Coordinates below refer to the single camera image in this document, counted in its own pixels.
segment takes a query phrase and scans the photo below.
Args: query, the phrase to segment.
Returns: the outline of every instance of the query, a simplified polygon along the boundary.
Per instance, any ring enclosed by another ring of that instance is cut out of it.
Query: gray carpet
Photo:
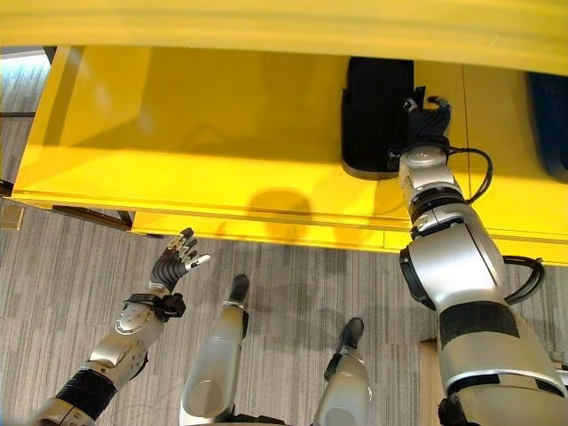
[[[3,65],[4,111],[35,107],[47,68],[33,67]],[[28,123],[1,121],[3,178],[14,179]],[[86,360],[113,326],[122,300],[145,288],[165,242],[33,208],[26,208],[21,231],[0,233],[6,422],[28,417]],[[189,368],[240,272],[251,278],[251,319],[238,411],[309,424],[342,325],[359,315],[367,326],[360,349],[374,388],[371,424],[418,424],[417,344],[435,335],[436,320],[408,294],[396,256],[213,240],[199,247],[213,260],[180,282],[184,318],[168,323],[146,370],[114,399],[99,425],[178,424]],[[509,276],[514,287],[526,275],[515,270]],[[568,270],[548,268],[544,290],[519,308],[551,355],[564,361],[567,278]]]

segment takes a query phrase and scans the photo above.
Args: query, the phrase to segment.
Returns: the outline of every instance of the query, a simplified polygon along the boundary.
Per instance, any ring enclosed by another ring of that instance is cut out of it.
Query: yellow panel
[[[566,0],[11,0],[6,45],[167,45],[568,74]]]
[[[489,191],[473,205],[489,232],[566,241],[568,185],[539,164],[525,74],[466,67],[465,90],[469,145],[487,151],[495,168]],[[485,162],[476,155],[471,161],[471,185],[477,188]]]
[[[359,180],[341,167],[346,65],[323,55],[62,48],[13,196],[407,229],[396,179]],[[465,146],[462,66],[420,62],[415,80],[453,102],[449,136]],[[467,158],[453,166],[467,191]]]
[[[159,213],[137,212],[132,231],[174,234],[188,226],[194,229],[198,238],[277,242],[332,249],[381,251],[383,248],[383,231],[380,230]]]

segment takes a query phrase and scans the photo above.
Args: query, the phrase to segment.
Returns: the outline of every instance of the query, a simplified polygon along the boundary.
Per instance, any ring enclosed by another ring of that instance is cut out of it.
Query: yellow table
[[[410,227],[396,179],[340,161],[347,58],[171,48],[62,48],[12,198],[137,211],[133,231],[394,251]],[[417,62],[448,98],[455,146],[484,148],[494,184],[475,207],[508,254],[568,264],[568,186],[536,160],[524,75]],[[452,167],[465,193],[484,169]]]
[[[294,51],[568,75],[567,0],[8,0],[4,45]]]

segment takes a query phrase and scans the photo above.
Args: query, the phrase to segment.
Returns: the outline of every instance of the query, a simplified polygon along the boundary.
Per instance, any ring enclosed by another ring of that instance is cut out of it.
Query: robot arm
[[[147,291],[124,302],[114,330],[57,396],[43,404],[30,424],[94,424],[115,393],[142,371],[148,349],[162,334],[164,324],[183,315],[185,304],[180,294],[172,294],[174,287],[182,276],[210,259],[210,255],[197,256],[192,250],[196,243],[191,228],[174,238],[156,261]]]
[[[568,424],[566,388],[537,336],[504,300],[503,257],[446,165],[449,105],[435,101],[436,110],[422,110],[411,99],[406,104],[411,129],[419,124],[419,142],[400,156],[399,180],[413,223],[400,265],[413,298],[438,314],[447,395],[440,421]]]

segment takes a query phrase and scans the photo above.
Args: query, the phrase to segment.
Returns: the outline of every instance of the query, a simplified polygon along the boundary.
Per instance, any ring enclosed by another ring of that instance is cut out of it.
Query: black cable
[[[505,264],[517,264],[531,268],[532,272],[525,284],[518,288],[515,292],[505,297],[505,302],[508,304],[518,304],[532,296],[537,290],[542,287],[544,280],[544,266],[542,266],[542,259],[531,259],[524,256],[503,256]]]
[[[483,179],[483,182],[481,183],[481,185],[477,189],[476,193],[474,193],[473,196],[469,200],[466,200],[466,202],[468,204],[471,204],[473,201],[478,200],[479,197],[481,197],[489,189],[489,186],[491,185],[491,182],[493,180],[493,161],[491,160],[491,157],[489,156],[488,153],[486,153],[485,151],[482,151],[480,149],[477,149],[477,148],[456,148],[454,146],[450,146],[450,155],[457,154],[457,153],[478,154],[478,155],[481,155],[482,157],[484,157],[485,161],[487,162],[487,170],[485,171],[485,177]]]

